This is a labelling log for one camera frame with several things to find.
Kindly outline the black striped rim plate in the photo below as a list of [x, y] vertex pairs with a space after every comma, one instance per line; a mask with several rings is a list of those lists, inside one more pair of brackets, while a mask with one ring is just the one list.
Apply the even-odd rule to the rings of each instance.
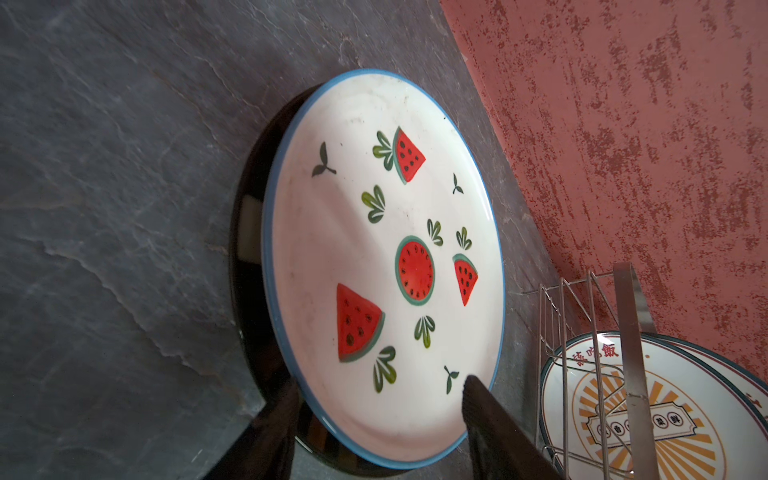
[[[318, 88], [311, 87], [291, 99], [266, 125], [248, 156], [234, 197], [229, 229], [232, 308], [249, 370], [266, 401], [278, 395], [290, 374], [271, 324], [262, 275], [262, 204], [279, 144], [293, 117]], [[386, 478], [399, 473], [365, 460], [341, 444], [303, 399], [299, 400], [296, 440], [319, 461], [347, 474]]]

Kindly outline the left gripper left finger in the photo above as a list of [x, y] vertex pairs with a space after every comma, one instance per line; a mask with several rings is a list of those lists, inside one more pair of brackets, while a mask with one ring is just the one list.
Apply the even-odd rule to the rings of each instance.
[[204, 479], [289, 479], [299, 413], [299, 386], [290, 378]]

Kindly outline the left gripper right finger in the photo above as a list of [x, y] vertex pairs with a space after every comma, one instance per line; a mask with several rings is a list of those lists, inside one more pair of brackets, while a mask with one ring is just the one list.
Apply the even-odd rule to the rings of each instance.
[[481, 380], [464, 383], [462, 417], [467, 427], [474, 479], [560, 479]]

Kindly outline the watermelon blue rim plate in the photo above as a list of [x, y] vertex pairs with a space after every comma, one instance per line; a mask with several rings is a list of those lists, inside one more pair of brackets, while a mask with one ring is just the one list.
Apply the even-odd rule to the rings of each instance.
[[312, 93], [281, 139], [261, 259], [289, 372], [320, 422], [376, 465], [465, 438], [462, 387], [495, 380], [504, 262], [477, 163], [446, 111], [383, 70]]

